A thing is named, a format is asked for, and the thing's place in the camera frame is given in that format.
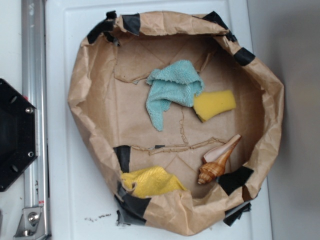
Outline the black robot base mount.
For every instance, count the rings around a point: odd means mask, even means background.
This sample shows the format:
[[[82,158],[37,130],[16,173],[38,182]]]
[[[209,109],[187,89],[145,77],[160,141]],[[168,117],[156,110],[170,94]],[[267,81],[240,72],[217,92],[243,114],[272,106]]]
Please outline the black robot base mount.
[[[7,191],[36,157],[36,108],[1,79],[0,191]]]

